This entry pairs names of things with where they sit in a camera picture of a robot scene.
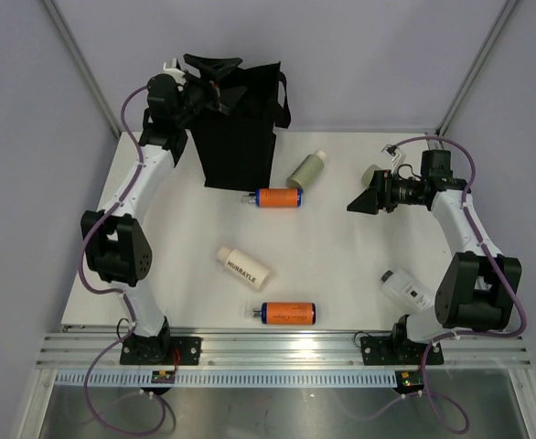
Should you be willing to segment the white translucent bottle grey cap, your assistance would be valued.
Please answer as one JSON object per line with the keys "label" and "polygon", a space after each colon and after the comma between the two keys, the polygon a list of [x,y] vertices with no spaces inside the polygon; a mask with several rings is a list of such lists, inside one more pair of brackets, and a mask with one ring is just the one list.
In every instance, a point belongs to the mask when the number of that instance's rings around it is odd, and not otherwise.
{"label": "white translucent bottle grey cap", "polygon": [[434,305],[430,291],[402,269],[388,270],[381,276],[381,293],[406,314],[416,314]]}

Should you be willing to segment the orange blue pump bottle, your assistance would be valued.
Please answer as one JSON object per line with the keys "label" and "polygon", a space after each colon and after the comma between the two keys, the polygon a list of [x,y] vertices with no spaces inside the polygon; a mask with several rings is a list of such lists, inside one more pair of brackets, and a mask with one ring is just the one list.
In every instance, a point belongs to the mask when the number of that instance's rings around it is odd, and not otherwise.
{"label": "orange blue pump bottle", "polygon": [[241,202],[258,208],[298,208],[303,191],[298,188],[260,188],[241,197]]}
{"label": "orange blue pump bottle", "polygon": [[316,323],[316,304],[263,302],[247,309],[244,316],[268,326],[312,326]]}

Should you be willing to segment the cream Murrayle bottle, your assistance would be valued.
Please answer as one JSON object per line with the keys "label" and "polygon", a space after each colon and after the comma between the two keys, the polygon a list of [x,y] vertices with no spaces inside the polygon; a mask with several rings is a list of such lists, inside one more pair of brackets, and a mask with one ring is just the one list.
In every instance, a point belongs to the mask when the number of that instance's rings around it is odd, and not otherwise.
{"label": "cream Murrayle bottle", "polygon": [[239,249],[222,246],[216,256],[223,269],[245,282],[255,291],[262,291],[273,271]]}

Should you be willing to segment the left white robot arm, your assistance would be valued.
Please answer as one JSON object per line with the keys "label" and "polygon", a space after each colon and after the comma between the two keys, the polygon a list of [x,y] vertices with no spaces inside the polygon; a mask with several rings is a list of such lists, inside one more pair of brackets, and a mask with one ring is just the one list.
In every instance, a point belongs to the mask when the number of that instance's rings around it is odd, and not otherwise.
{"label": "left white robot arm", "polygon": [[204,110],[230,113],[246,92],[243,86],[220,86],[241,65],[240,58],[187,54],[184,61],[197,73],[172,59],[142,86],[147,94],[142,132],[130,137],[136,160],[110,200],[98,211],[86,211],[80,221],[81,283],[92,294],[118,295],[129,316],[124,348],[155,365],[170,358],[172,343],[166,317],[146,280],[153,252],[142,222],[157,188],[185,150],[188,124]]}

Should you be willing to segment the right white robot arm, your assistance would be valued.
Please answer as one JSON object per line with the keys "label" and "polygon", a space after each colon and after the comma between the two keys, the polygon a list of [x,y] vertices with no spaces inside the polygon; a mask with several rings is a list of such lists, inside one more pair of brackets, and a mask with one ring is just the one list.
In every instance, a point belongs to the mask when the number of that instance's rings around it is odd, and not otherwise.
{"label": "right white robot arm", "polygon": [[422,154],[421,173],[403,178],[398,170],[370,166],[364,191],[348,205],[351,212],[375,215],[400,205],[425,206],[441,226],[452,254],[432,306],[402,316],[387,337],[359,340],[367,365],[443,361],[438,342],[447,337],[517,337],[506,328],[516,306],[521,265],[493,244],[473,207],[469,185],[451,170],[451,154]]}

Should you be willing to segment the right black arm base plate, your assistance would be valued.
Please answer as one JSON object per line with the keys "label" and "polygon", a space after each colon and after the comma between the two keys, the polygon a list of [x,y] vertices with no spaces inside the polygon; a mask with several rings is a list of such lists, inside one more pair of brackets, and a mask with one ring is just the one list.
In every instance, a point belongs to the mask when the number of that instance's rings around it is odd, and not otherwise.
{"label": "right black arm base plate", "polygon": [[391,337],[357,336],[364,366],[421,366],[427,345]]}

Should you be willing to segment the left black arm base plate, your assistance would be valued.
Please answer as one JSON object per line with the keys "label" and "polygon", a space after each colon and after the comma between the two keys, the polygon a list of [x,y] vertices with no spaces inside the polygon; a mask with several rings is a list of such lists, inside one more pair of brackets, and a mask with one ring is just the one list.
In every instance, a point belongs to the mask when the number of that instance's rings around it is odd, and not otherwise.
{"label": "left black arm base plate", "polygon": [[120,364],[124,366],[197,366],[200,337],[130,337],[123,342]]}

